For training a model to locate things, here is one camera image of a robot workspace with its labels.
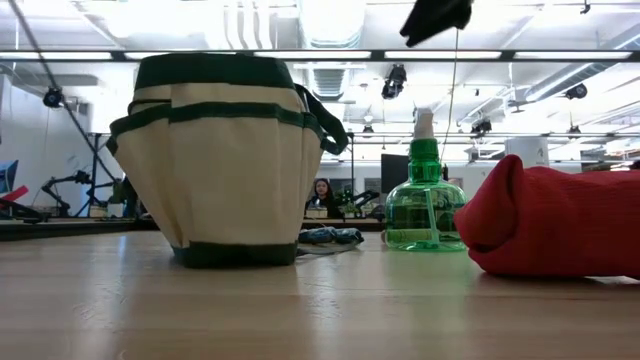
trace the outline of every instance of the red cloth bag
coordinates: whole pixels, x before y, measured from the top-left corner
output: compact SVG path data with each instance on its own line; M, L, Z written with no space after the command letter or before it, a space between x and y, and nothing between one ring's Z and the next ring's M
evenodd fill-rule
M488 273L640 277L640 171L523 169L509 155L454 220Z

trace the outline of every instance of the wooden table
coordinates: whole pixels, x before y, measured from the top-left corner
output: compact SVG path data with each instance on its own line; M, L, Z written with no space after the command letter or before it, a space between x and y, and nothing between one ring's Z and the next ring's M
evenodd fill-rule
M640 359L640 288L514 281L458 254L195 271L158 232L0 243L0 359Z

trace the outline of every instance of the dark hair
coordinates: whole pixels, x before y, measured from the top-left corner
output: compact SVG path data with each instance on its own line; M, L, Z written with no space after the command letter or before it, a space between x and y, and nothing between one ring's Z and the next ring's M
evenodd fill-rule
M324 178L316 179L313 182L313 193L316 194L316 197L319 197L318 191L316 190L316 186L318 185L319 182L323 182L327 185L327 195L326 195L327 199L333 200L333 189L331 189L331 184L329 184L329 180Z

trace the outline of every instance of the canvas bag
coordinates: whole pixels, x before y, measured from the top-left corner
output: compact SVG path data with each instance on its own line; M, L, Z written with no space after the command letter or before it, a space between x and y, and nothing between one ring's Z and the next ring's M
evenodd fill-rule
M282 61L145 58L129 114L111 124L109 148L179 261L294 261L322 152L348 140Z

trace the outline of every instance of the ceiling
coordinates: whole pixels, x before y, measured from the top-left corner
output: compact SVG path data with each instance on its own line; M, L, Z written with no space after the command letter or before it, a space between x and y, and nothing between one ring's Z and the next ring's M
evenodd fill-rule
M309 47L311 31L320 34L317 37L335 39L340 31L357 33L355 45L348 45L352 48L406 49L398 31L413 6L412 1L401 0L22 0L20 3L43 49L79 51L301 49ZM634 34L635 30L640 34L637 1L591 1L591 10L580 14L583 7L584 1L580 0L476 0L472 20L465 30L447 31L418 48L455 49L458 37L459 49L612 49L611 41L620 34ZM254 26L247 29L249 23ZM265 30L261 24L267 23ZM307 29L306 37L301 35L301 28ZM634 41L632 45L637 43L640 47L639 38ZM30 48L8 3L0 1L0 50ZM94 104L96 129L108 129L109 122L126 111L135 63L50 65L65 93ZM437 132L445 132L447 128L451 132L469 132L471 124L480 118L491 119L494 132L565 132L571 121L580 125L582 132L589 133L640 129L634 127L640 124L640 103L631 95L640 91L638 63L618 64L581 81L589 90L584 99L569 101L550 96L534 103L521 102L518 109L524 112L516 113L515 107L507 105L508 100L522 100L520 94L528 88L571 64L407 63L405 90L393 100L383 100L380 95L392 63L351 65L353 69L346 73L342 89L344 95L338 102L326 102L326 106L354 132L362 130L365 117L372 119L378 133L410 132L414 109L433 111ZM289 67L294 80L313 87L309 70L293 63ZM38 64L19 64L16 72L29 86L46 85ZM384 139L384 151L402 153L406 145L398 143L406 140L388 137ZM379 158L383 139L373 137L364 141L375 145L361 146L359 157ZM501 141L487 139L476 145L500 149ZM552 158L575 159L579 150L605 143L585 141L562 146L552 152ZM452 142L447 153L451 158L466 158L464 150L469 146Z

